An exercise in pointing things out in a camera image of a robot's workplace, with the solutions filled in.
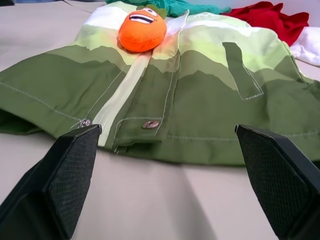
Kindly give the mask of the teal green garment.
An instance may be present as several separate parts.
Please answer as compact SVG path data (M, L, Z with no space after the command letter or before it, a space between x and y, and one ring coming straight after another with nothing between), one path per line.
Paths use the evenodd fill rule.
M159 9L165 9L168 17L179 17L187 10L191 15L196 15L202 12L212 14L229 14L232 9L230 7L219 8L215 5L209 4L192 4L185 0L104 0L107 4L115 2L123 2L134 6L154 5Z

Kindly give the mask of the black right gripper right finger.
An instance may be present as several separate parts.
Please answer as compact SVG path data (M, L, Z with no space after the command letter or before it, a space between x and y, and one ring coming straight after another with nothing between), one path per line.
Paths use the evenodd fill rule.
M235 127L251 187L278 240L320 240L320 168L287 137Z

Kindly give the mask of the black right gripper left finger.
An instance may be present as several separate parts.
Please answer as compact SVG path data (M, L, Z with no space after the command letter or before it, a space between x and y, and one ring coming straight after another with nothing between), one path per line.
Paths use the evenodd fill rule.
M61 135L0 204L0 240L71 240L86 200L99 124Z

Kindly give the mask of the red garment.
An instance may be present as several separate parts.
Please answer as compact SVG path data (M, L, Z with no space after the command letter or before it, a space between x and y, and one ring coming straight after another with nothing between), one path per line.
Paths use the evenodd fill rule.
M284 4L276 5L269 1L233 8L227 16L247 22L252 27L261 27L273 30L281 41L291 46L305 27L309 26L309 16L307 12L299 12L287 15L282 12Z

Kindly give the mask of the white garment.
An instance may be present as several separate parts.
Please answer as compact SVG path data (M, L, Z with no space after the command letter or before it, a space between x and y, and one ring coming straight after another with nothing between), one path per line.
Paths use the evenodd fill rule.
M320 27L305 27L290 50L295 59L320 67Z

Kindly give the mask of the green mountain print jacket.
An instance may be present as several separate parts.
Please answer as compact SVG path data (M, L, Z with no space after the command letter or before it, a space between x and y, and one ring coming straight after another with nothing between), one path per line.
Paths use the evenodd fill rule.
M0 133L59 137L99 124L98 145L131 157L242 165L237 124L289 138L320 161L320 82L272 30L208 12L167 22L131 53L119 28L134 6L97 8L74 42L0 72Z

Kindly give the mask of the orange plush carrot toy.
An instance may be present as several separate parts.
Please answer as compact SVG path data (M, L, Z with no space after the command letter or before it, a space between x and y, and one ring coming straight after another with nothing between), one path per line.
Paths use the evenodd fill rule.
M167 11L153 4L138 6L128 14L118 31L118 41L124 49L143 53L157 47L165 38Z

